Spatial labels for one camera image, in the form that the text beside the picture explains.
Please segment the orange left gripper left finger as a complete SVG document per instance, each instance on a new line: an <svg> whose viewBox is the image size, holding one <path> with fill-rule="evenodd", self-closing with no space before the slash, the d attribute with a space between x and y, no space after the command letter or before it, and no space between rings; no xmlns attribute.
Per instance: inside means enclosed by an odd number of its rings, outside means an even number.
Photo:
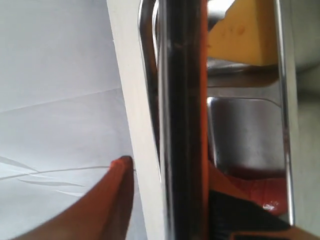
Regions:
<svg viewBox="0 0 320 240"><path fill-rule="evenodd" d="M124 240L134 200L130 156L112 161L103 178L71 207L19 240Z"/></svg>

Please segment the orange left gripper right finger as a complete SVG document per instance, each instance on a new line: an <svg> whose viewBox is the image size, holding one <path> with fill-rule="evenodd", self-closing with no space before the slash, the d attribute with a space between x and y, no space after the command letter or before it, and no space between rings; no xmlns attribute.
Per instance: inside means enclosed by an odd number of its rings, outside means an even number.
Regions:
<svg viewBox="0 0 320 240"><path fill-rule="evenodd" d="M251 201L211 162L208 163L210 240L317 240Z"/></svg>

